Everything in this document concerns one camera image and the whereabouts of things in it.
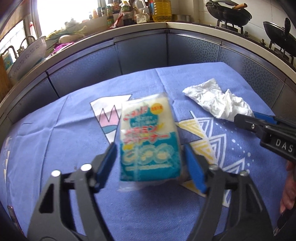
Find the right hand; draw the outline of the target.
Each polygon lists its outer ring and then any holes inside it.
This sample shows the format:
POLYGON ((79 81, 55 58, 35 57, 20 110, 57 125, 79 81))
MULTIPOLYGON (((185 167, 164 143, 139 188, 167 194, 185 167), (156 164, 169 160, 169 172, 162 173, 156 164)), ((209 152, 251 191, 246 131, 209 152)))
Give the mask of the right hand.
POLYGON ((287 178, 280 200, 280 214, 282 214, 287 209, 291 210, 295 204, 295 164, 287 161, 286 170, 287 178))

